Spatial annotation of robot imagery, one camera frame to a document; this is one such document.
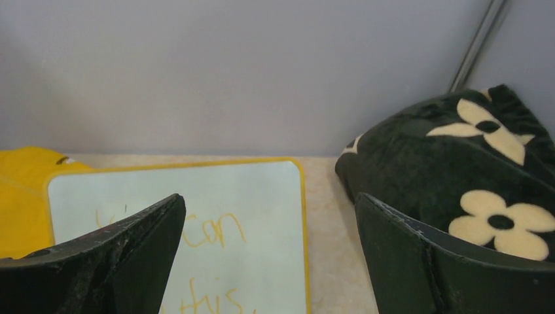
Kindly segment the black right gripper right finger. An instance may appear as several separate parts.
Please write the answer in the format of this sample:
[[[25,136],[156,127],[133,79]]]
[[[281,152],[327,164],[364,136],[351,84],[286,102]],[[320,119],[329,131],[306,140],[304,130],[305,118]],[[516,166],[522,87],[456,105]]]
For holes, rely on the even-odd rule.
[[[479,247],[360,193],[355,216],[380,313],[553,313],[554,264]]]

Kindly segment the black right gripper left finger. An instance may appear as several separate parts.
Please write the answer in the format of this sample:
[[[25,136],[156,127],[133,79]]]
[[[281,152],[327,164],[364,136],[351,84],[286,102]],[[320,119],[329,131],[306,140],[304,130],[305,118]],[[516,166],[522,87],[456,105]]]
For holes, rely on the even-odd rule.
[[[172,194],[23,258],[1,260],[2,313],[158,313],[186,217]]]

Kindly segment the yellow framed whiteboard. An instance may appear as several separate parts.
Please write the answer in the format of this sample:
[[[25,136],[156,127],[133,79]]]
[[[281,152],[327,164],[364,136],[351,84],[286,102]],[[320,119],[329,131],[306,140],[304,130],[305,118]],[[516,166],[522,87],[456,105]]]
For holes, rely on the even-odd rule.
[[[304,179],[287,158],[72,171],[45,186],[55,243],[172,195],[187,215],[157,313],[309,313]]]

